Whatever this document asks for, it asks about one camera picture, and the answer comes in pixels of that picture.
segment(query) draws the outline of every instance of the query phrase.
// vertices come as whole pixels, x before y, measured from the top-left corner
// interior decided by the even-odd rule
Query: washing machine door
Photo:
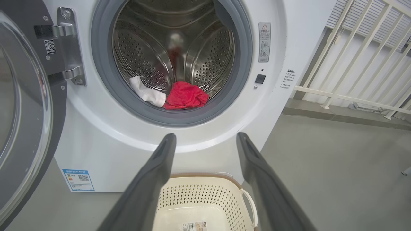
[[[0,230],[36,189],[62,132],[70,71],[52,25],[41,0],[0,1]]]

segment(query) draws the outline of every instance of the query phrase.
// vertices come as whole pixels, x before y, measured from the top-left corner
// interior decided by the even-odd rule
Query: gray floor
[[[262,154],[318,230],[411,230],[411,132],[282,115]],[[95,230],[118,197],[70,193],[53,161],[7,231]]]

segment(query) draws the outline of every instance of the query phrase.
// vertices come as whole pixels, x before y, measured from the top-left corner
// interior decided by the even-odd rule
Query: front-load washing machine
[[[236,134],[263,147],[334,3],[1,1],[0,222],[24,206],[53,155],[71,191],[122,192],[168,133],[173,173],[242,182]],[[165,94],[188,82],[209,99],[156,107],[130,87],[134,76]]]

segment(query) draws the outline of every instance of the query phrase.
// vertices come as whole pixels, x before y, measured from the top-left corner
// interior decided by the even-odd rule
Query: basket label
[[[206,222],[183,223],[182,231],[207,231],[207,223]]]

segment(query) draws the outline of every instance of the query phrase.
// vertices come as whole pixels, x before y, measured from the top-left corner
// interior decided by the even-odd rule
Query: plastic basket
[[[252,231],[257,223],[251,196],[232,178],[174,175],[160,191],[153,231]]]

